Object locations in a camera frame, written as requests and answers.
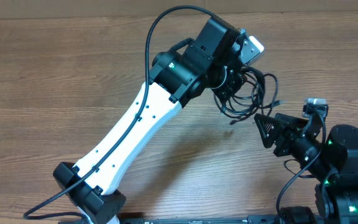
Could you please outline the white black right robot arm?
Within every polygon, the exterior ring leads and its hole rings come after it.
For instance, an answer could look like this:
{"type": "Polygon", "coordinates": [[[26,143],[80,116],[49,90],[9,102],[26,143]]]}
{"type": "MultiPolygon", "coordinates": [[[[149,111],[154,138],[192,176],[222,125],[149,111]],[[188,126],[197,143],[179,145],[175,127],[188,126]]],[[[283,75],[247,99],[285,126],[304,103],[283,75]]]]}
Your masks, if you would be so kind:
{"type": "Polygon", "coordinates": [[[283,194],[294,183],[290,179],[276,201],[275,223],[358,223],[358,128],[335,125],[326,130],[325,119],[317,112],[308,119],[285,114],[254,117],[264,147],[274,147],[277,157],[292,156],[318,180],[314,214],[308,207],[281,207],[283,194]]]}

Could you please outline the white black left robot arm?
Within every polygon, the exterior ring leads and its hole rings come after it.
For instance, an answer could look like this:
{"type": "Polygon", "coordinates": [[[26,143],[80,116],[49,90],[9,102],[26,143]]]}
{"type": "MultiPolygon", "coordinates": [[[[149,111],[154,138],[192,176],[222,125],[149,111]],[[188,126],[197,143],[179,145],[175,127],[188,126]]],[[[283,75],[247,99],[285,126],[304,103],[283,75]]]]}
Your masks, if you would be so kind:
{"type": "Polygon", "coordinates": [[[126,201],[121,179],[153,135],[205,89],[227,101],[244,84],[241,69],[263,51],[255,37],[213,16],[196,38],[158,53],[135,100],[103,140],[53,172],[80,222],[117,223],[126,201]]]}

